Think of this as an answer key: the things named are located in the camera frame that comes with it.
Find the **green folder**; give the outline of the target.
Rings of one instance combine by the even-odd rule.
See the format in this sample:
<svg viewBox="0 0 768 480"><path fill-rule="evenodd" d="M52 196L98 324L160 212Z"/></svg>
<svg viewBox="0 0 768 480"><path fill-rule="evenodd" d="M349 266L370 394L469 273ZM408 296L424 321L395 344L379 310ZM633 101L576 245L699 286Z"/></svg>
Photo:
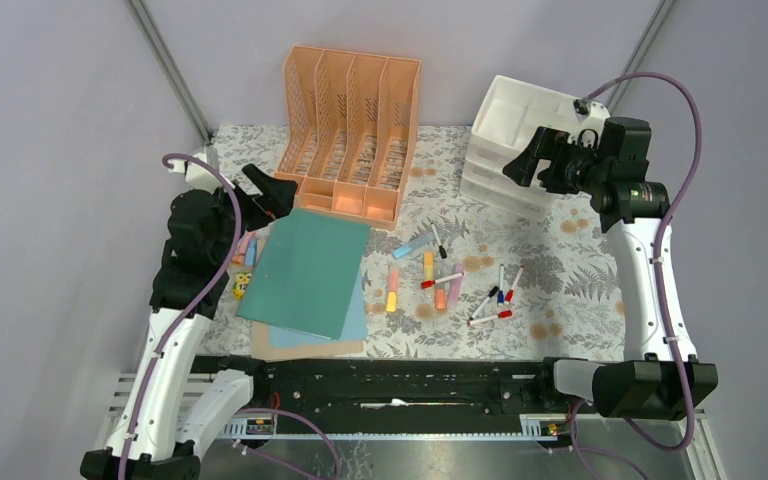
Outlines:
<svg viewBox="0 0 768 480"><path fill-rule="evenodd" d="M236 315L336 340L370 227L295 210L274 222Z"/></svg>

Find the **light blue folder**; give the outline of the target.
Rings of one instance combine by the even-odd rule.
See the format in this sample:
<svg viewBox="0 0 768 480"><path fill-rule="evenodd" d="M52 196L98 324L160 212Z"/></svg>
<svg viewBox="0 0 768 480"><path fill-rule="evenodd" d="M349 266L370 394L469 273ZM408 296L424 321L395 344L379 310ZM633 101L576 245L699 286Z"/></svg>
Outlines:
<svg viewBox="0 0 768 480"><path fill-rule="evenodd" d="M269 343L270 347L275 349L295 348L305 345L332 345L338 342L363 341L367 337L367 332L362 276L361 274L358 274L342 327L342 332L336 340L271 326L269 328Z"/></svg>

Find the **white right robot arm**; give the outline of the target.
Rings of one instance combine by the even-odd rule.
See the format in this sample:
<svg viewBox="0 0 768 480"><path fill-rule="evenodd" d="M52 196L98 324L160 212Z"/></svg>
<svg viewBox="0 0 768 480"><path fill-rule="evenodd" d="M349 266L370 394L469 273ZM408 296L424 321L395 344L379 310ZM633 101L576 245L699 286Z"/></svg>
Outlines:
<svg viewBox="0 0 768 480"><path fill-rule="evenodd" d="M611 117L600 131L536 128L503 173L520 186L537 180L553 194L584 193L598 213L625 305L624 359L600 364L548 357L535 402L557 412L583 399L608 418L678 421L717 386L715 365L699 360L675 287L666 187L647 180L651 128Z"/></svg>

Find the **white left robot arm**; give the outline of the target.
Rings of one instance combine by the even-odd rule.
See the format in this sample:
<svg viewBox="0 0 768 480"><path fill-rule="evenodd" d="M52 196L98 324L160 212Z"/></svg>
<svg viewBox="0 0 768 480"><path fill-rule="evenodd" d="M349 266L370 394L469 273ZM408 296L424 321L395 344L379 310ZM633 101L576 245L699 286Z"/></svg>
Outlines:
<svg viewBox="0 0 768 480"><path fill-rule="evenodd" d="M271 177L255 165L242 169L258 190L254 195L213 168L207 172L211 186L171 202L169 236L152 283L146 343L133 387L105 446L84 454L85 479L196 479L206 449L230 417L241 407L256 411L269 401L267 380L225 371L186 416L179 415L239 241L287 216L297 189L296 182Z"/></svg>

